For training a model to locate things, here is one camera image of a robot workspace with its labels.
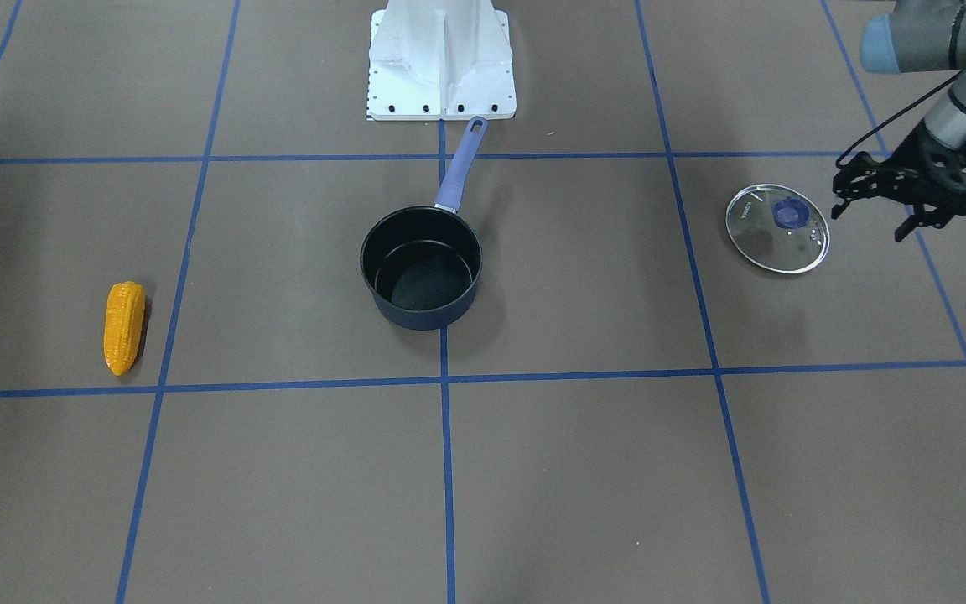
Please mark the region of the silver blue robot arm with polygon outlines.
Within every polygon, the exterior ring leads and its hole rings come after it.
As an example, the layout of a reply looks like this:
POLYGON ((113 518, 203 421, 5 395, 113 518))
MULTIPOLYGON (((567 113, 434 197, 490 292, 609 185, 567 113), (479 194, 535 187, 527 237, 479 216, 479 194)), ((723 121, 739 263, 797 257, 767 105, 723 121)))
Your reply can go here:
POLYGON ((908 206, 894 237, 942 229, 966 217, 966 1, 898 1, 864 27, 861 64, 874 74, 949 71, 935 104, 885 160, 854 143, 837 158, 832 191, 839 218, 852 202, 883 198, 908 206))

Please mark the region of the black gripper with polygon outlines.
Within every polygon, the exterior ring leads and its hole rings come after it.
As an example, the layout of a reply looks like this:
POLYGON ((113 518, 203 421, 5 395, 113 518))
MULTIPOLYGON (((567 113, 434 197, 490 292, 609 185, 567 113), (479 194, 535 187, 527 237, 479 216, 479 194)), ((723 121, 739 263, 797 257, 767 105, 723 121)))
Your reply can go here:
POLYGON ((900 243, 927 221, 966 217, 966 133, 958 148, 950 148, 921 122, 888 159, 874 160, 865 150, 846 156, 835 161, 833 221, 852 202, 881 196, 912 207, 894 230, 894 241, 900 243))

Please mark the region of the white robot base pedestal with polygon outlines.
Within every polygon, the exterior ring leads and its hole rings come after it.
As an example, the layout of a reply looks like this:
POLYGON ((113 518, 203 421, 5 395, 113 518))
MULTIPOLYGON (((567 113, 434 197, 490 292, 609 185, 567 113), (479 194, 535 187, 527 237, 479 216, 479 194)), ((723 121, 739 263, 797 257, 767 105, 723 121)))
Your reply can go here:
POLYGON ((517 115, 510 20, 491 1, 388 1, 369 34, 367 118, 517 115))

